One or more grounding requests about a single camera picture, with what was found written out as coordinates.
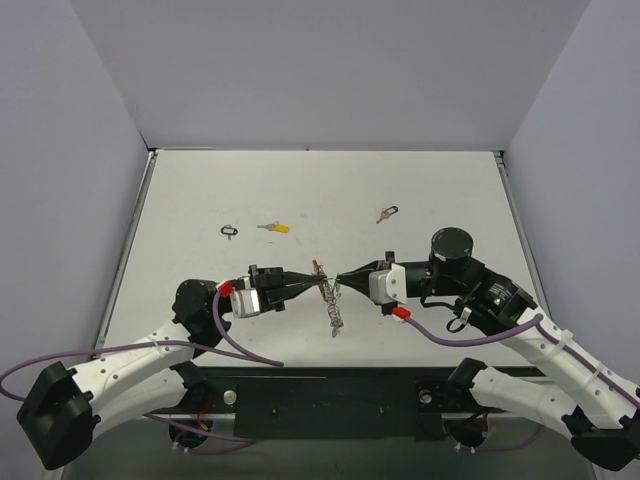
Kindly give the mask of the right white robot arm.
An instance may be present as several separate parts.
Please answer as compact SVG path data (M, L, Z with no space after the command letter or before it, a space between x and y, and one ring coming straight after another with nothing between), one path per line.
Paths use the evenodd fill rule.
M590 355L528 292L474 259L473 246L469 233L446 227L433 235L425 261L398 263L388 252L382 260L339 274L337 281L437 345L499 343L551 382L531 383L466 358L446 386L453 406L468 409L476 403L527 418L567 438L580 455L609 471L638 459L638 385ZM406 307L411 298L423 308L447 307L455 320L478 329L482 337L436 336L411 316Z

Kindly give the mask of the key with yellow tag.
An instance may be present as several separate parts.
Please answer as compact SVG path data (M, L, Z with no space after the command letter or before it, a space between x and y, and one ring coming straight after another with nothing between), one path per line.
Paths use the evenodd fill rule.
M288 234L290 232L289 226L280 224L277 221L268 224L259 224L257 228L282 234Z

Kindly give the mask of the red-handled metal keyring holder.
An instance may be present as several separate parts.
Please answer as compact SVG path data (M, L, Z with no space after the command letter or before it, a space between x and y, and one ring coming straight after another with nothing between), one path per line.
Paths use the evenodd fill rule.
M331 336L336 338L344 327L344 322L338 306L340 293L337 291L337 284L331 283L324 273L323 266L316 260L312 261L312 265L315 275L324 276L324 279L318 284L318 287L321 297L326 304L327 315L329 317L331 327Z

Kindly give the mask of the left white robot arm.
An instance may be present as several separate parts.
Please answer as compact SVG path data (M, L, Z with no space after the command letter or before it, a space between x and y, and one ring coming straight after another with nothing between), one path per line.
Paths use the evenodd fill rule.
M252 266L248 275L215 282L189 279L176 290L174 316L128 346L104 348L89 361L44 368L22 401L17 421L47 470L78 458L94 438L157 409L200 408L206 388L193 359L214 352L230 325L282 311L285 303L324 282L323 274Z

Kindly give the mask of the key with small black tag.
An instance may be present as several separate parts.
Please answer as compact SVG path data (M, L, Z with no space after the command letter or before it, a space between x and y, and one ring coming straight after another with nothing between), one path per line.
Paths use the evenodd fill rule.
M395 215L399 211L399 208L396 205L392 205L386 207L381 210L378 219L376 220L377 224L380 224L384 220L389 219L391 216Z

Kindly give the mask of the key with large black tag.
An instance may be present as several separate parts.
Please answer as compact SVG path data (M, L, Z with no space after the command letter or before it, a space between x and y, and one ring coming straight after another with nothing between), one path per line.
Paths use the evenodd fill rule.
M233 237L235 237L238 234L238 229L232 225L224 225L220 229L220 233L224 235L228 240L231 240Z

